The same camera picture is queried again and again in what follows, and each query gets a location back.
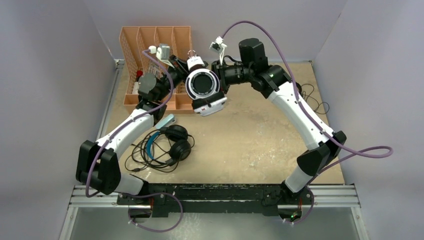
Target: black cable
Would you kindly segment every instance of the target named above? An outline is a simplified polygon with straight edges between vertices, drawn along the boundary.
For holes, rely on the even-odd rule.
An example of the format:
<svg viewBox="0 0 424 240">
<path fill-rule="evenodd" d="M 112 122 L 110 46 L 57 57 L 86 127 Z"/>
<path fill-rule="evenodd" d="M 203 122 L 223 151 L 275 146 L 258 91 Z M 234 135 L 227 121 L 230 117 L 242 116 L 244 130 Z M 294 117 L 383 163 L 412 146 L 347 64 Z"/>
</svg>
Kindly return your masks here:
<svg viewBox="0 0 424 240">
<path fill-rule="evenodd" d="M 154 170 L 157 170 L 159 172 L 162 173 L 171 173 L 173 171 L 175 171 L 175 169 L 177 169 L 179 162 L 177 162 L 175 164 L 175 167 L 172 168 L 171 170 L 162 170 L 164 168 L 169 167 L 169 165 L 165 162 L 160 161 L 159 159 L 162 158 L 163 156 L 165 156 L 166 154 L 169 154 L 169 151 L 164 150 L 161 146 L 158 145 L 158 143 L 156 143 L 155 141 L 160 137 L 163 136 L 163 134 L 159 134 L 157 136 L 155 136 L 155 138 L 153 139 L 153 143 L 152 145 L 158 147 L 160 150 L 162 150 L 164 153 L 158 157 L 154 157 L 154 159 L 151 159 L 148 154 L 147 154 L 147 142 L 149 141 L 149 139 L 151 138 L 151 136 L 156 133 L 159 130 L 153 130 L 151 132 L 149 132 L 139 143 L 137 144 L 131 144 L 134 146 L 134 149 L 131 152 L 131 155 L 125 160 L 124 166 L 125 169 L 127 169 L 130 172 L 139 172 L 139 171 L 143 171 L 147 168 L 152 168 Z M 192 135 L 188 135 L 189 137 L 191 137 L 193 139 L 193 145 L 191 147 L 194 147 L 195 145 L 195 139 Z M 169 142 L 169 146 L 172 147 L 172 143 L 168 138 L 168 142 Z M 136 154 L 140 153 L 141 156 L 141 160 L 136 158 Z M 151 149 L 151 155 L 154 156 L 155 155 L 155 148 L 152 147 Z M 142 164 L 143 167 L 137 167 L 134 169 L 129 169 L 127 167 L 127 161 L 129 158 L 132 158 L 132 160 L 138 164 Z"/>
<path fill-rule="evenodd" d="M 302 89 L 305 89 L 304 86 L 311 86 L 312 87 L 312 91 L 310 91 L 309 94 L 306 93 L 306 91 L 302 91 L 300 93 L 300 95 L 302 96 L 302 98 L 306 101 L 306 103 L 308 103 L 308 99 L 312 99 L 316 102 L 316 104 L 318 105 L 313 111 L 316 114 L 320 114 L 320 115 L 325 115 L 326 113 L 328 113 L 330 111 L 330 105 L 328 104 L 328 102 L 323 101 L 323 102 L 318 102 L 318 100 L 314 97 L 311 96 L 311 94 L 315 91 L 315 87 L 312 84 L 309 83 L 305 83 L 301 86 Z M 320 108 L 320 106 L 322 105 L 322 107 L 324 108 L 324 112 L 319 112 L 318 109 Z"/>
<path fill-rule="evenodd" d="M 237 64 L 241 64 L 242 63 L 242 61 L 237 61 L 237 60 L 235 60 L 232 56 L 230 56 L 230 55 L 225 55 L 224 56 L 224 59 L 225 58 L 229 58 L 233 63 L 237 63 Z"/>
</svg>

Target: gray object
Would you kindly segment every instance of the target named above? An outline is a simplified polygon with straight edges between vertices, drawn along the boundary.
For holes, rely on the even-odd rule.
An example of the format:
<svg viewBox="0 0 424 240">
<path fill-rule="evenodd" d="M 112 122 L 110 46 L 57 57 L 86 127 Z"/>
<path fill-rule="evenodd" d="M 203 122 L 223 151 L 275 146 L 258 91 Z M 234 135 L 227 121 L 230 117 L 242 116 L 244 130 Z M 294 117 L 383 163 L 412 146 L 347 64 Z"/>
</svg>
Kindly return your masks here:
<svg viewBox="0 0 424 240">
<path fill-rule="evenodd" d="M 161 52 L 160 52 L 160 59 L 162 59 L 162 60 L 169 59 L 170 56 L 171 56 L 171 48 L 170 48 L 170 46 L 168 46 L 167 44 L 161 43 L 161 44 L 159 44 L 159 48 L 161 50 Z"/>
<path fill-rule="evenodd" d="M 138 80 L 138 94 L 145 99 L 149 99 L 149 92 L 156 86 L 156 76 L 153 73 L 146 72 Z"/>
</svg>

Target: orange desk organizer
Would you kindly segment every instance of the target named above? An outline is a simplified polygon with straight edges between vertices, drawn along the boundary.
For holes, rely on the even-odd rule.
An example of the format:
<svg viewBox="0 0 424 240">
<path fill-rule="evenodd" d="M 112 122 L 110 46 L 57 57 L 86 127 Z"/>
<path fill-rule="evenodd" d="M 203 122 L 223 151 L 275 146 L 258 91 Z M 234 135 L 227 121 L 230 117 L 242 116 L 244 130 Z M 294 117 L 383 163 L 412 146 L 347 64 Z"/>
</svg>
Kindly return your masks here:
<svg viewBox="0 0 424 240">
<path fill-rule="evenodd" d="M 145 57 L 142 51 L 152 45 L 167 44 L 171 48 L 171 55 L 187 60 L 187 53 L 193 49 L 189 26 L 124 26 L 120 32 L 119 42 L 129 72 L 128 87 L 123 101 L 128 113 L 136 109 L 136 105 L 139 103 L 138 95 L 133 94 L 137 71 L 153 73 L 157 76 L 162 74 L 160 68 Z M 184 83 L 175 87 L 171 100 L 166 105 L 168 114 L 194 113 L 192 99 L 186 94 Z"/>
</svg>

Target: white robot arm segment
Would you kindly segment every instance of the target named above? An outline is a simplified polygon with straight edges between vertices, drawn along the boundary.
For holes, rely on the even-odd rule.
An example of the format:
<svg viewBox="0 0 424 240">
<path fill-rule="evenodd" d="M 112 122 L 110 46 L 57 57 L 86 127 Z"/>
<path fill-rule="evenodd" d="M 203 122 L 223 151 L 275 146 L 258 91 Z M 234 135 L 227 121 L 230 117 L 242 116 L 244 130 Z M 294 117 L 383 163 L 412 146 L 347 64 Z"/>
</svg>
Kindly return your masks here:
<svg viewBox="0 0 424 240">
<path fill-rule="evenodd" d="M 127 148 L 134 143 L 137 138 L 139 138 L 144 132 L 149 130 L 154 125 L 153 116 L 147 114 L 143 117 L 140 117 L 137 120 L 134 120 L 134 117 L 145 113 L 146 110 L 143 109 L 135 109 L 132 111 L 131 115 L 123 121 L 118 127 L 112 130 L 108 135 L 98 139 L 97 145 L 102 146 L 106 141 L 109 141 L 109 137 L 112 133 L 114 133 L 120 126 L 122 126 L 125 122 L 132 120 L 133 122 L 122 129 L 109 143 L 106 145 L 105 149 L 113 149 L 116 153 L 118 159 L 122 156 L 122 154 L 127 150 Z"/>
<path fill-rule="evenodd" d="M 317 127 L 305 116 L 304 112 L 299 107 L 294 96 L 293 84 L 291 82 L 285 82 L 278 88 L 278 91 L 273 91 L 269 95 L 268 100 L 283 111 L 290 122 L 296 127 L 306 148 L 308 150 L 313 150 L 320 146 L 319 143 L 327 142 L 329 139 L 324 134 L 320 133 Z M 303 102 L 303 106 L 309 115 L 320 123 L 321 127 L 327 133 L 332 135 L 333 129 L 327 126 L 308 104 Z"/>
</svg>

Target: headphones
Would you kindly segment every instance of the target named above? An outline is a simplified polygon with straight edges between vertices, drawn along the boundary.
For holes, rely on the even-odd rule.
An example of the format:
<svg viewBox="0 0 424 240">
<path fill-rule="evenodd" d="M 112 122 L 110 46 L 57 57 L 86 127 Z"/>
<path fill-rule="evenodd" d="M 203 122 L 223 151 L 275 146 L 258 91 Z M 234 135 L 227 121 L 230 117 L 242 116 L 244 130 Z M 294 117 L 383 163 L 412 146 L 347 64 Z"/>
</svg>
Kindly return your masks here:
<svg viewBox="0 0 424 240">
<path fill-rule="evenodd" d="M 170 141 L 173 141 L 168 154 L 170 159 L 166 160 L 165 163 L 168 166 L 173 166 L 179 161 L 185 160 L 192 152 L 192 146 L 190 145 L 188 138 L 192 137 L 187 129 L 181 125 L 171 125 L 169 127 L 162 127 L 159 131 L 155 132 L 147 141 L 146 153 L 151 159 L 153 142 L 160 136 L 165 135 Z"/>
</svg>

